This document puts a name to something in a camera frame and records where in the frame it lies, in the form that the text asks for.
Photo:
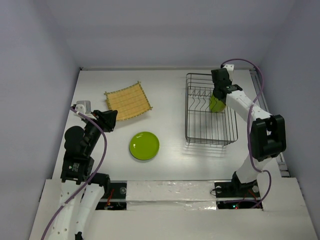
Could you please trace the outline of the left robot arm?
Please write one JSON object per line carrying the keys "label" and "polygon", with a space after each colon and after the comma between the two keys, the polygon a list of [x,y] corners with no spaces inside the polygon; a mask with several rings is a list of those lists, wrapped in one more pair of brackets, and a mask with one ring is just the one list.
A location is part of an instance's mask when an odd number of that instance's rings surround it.
{"label": "left robot arm", "polygon": [[91,154],[100,137],[104,140],[102,156],[107,152],[106,133],[116,126],[117,110],[85,113],[81,105],[70,110],[85,127],[72,126],[64,134],[64,157],[60,175],[59,207],[45,227],[43,240],[83,240],[101,198],[110,194],[108,174],[99,173],[103,160],[94,167]]}

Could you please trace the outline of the green plate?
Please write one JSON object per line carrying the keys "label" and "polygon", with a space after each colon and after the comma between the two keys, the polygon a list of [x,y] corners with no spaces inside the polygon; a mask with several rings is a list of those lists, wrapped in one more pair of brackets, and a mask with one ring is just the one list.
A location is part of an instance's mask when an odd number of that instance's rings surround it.
{"label": "green plate", "polygon": [[131,155],[140,161],[154,158],[160,149],[158,137],[149,131],[142,131],[132,137],[129,143]]}
{"label": "green plate", "polygon": [[209,100],[209,109],[212,113],[220,113],[226,108],[226,105],[221,101],[218,100],[213,94]]}

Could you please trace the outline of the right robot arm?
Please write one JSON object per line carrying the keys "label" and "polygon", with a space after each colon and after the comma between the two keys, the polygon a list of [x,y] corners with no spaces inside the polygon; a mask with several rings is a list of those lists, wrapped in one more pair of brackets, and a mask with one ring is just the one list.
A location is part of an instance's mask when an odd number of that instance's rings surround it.
{"label": "right robot arm", "polygon": [[218,198],[243,198],[257,185],[258,174],[265,166],[286,150],[285,120],[272,115],[251,100],[243,89],[233,84],[234,65],[227,64],[211,71],[214,89],[209,109],[220,113],[226,107],[234,110],[247,124],[248,157],[232,175],[230,182],[220,182],[214,187]]}

